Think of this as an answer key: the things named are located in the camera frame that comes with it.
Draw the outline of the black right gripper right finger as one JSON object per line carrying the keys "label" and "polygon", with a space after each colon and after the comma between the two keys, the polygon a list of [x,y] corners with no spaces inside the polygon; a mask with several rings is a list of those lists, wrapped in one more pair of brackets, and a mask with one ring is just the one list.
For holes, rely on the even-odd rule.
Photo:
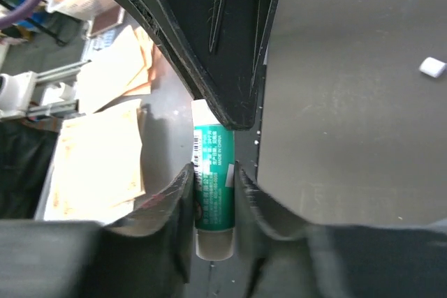
{"label": "black right gripper right finger", "polygon": [[234,171],[236,246],[246,297],[445,297],[446,222],[320,225]]}

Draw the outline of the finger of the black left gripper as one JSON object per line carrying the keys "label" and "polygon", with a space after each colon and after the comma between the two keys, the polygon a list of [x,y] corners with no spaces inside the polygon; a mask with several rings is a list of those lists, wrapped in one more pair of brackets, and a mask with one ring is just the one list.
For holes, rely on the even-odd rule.
{"label": "finger of the black left gripper", "polygon": [[279,0],[115,0],[226,128],[254,125]]}

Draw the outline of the green white glue stick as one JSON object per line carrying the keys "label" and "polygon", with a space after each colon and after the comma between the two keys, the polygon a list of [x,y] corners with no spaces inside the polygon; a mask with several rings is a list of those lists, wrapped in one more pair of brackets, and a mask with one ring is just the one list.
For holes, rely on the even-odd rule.
{"label": "green white glue stick", "polygon": [[191,102],[196,255],[218,262],[233,255],[235,134],[205,100]]}

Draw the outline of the white glue stick cap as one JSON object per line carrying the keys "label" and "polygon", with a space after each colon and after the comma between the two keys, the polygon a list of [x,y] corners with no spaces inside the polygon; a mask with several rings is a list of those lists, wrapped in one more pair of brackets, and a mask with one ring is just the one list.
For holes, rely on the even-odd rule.
{"label": "white glue stick cap", "polygon": [[438,78],[446,70],[446,63],[433,57],[428,57],[420,64],[418,70],[424,75]]}

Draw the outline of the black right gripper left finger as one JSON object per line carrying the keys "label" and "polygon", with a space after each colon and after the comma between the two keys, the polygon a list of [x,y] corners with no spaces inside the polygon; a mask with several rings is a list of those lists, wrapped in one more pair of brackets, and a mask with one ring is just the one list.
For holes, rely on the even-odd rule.
{"label": "black right gripper left finger", "polygon": [[135,211],[93,221],[1,222],[2,297],[181,297],[193,239],[192,164]]}

